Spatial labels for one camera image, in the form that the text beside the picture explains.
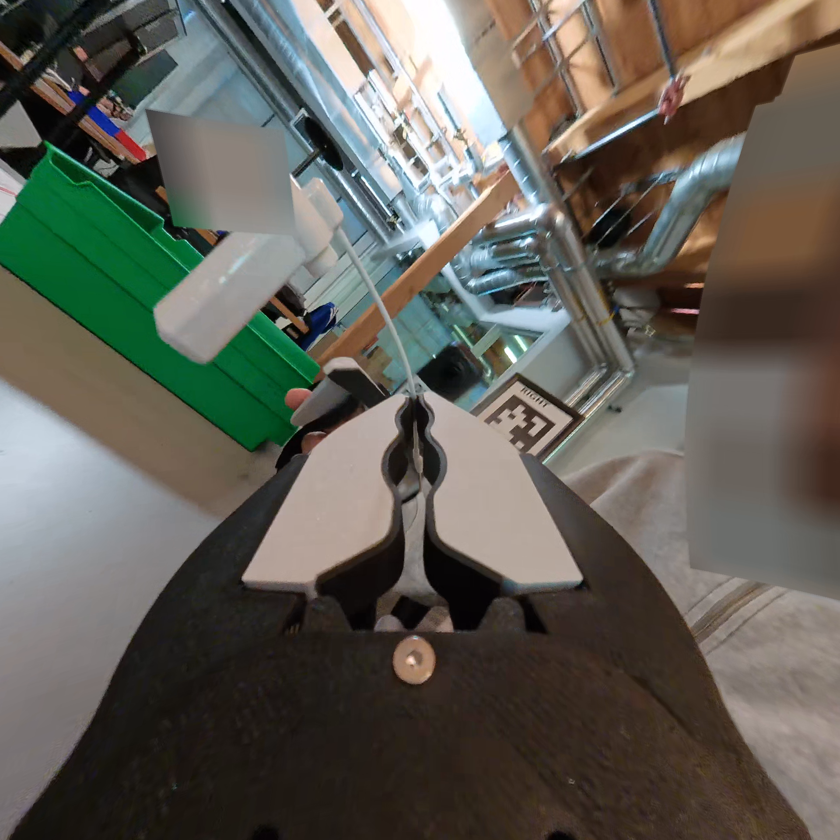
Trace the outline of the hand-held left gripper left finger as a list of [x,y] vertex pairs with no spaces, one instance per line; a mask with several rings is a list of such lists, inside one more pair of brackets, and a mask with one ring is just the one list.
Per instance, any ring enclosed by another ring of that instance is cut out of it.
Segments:
[[405,455],[405,396],[386,399],[323,439],[301,462],[242,574],[250,589],[381,595],[403,569],[402,503],[389,458]]

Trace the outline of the silver ceiling duct pipes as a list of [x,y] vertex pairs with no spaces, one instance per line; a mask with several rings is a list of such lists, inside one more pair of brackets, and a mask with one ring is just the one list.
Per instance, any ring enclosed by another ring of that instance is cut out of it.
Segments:
[[546,280],[563,310],[591,373],[563,400],[584,416],[609,403],[631,381],[635,362],[604,297],[602,280],[657,275],[672,264],[712,201],[735,174],[746,133],[721,140],[687,168],[648,178],[648,186],[674,183],[644,245],[590,251],[555,203],[501,217],[472,241],[465,258],[466,293],[473,297]]

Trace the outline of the person's right hand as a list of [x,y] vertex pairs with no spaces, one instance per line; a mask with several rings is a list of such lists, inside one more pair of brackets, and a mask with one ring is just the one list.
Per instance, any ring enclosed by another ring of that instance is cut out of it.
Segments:
[[294,388],[287,394],[286,404],[292,411],[290,421],[297,429],[300,452],[307,455],[329,434],[323,427],[329,408],[327,398],[319,389]]

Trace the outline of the green plastic bin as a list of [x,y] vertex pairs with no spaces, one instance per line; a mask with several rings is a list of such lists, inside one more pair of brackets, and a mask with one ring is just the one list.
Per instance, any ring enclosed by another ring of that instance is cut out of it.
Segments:
[[48,143],[1,226],[2,266],[248,451],[297,429],[290,389],[319,368],[258,312],[216,359],[166,344],[154,306],[203,257],[163,218]]

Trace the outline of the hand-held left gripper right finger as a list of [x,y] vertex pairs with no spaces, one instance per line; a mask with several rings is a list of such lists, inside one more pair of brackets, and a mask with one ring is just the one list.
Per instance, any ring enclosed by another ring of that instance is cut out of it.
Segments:
[[436,394],[425,466],[430,534],[445,554],[489,577],[503,592],[555,592],[583,582],[563,535],[521,454],[497,431]]

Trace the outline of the black white marker board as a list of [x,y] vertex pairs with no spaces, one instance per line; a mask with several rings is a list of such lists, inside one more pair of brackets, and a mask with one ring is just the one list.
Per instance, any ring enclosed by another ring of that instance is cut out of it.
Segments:
[[521,373],[497,383],[470,414],[503,436],[520,454],[542,462],[553,457],[585,420],[581,412]]

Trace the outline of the wooden ceiling beam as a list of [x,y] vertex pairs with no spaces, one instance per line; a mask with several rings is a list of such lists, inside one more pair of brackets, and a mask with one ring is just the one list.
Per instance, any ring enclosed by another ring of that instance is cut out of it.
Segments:
[[[518,182],[504,164],[479,198],[381,294],[388,315],[394,317],[403,310],[519,193]],[[373,303],[315,360],[324,365],[334,358],[353,358],[373,344],[384,328],[382,313]]]

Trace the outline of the white power adapter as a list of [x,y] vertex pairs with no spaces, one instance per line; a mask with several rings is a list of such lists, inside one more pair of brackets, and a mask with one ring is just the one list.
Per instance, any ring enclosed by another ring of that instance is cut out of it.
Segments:
[[188,360],[213,361],[285,285],[308,283],[338,263],[343,212],[324,181],[291,177],[289,233],[232,233],[154,307],[158,336]]

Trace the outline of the grey desk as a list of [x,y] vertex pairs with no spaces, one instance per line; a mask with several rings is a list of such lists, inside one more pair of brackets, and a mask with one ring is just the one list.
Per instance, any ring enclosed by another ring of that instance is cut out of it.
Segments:
[[274,474],[2,269],[1,836],[91,719],[156,596]]

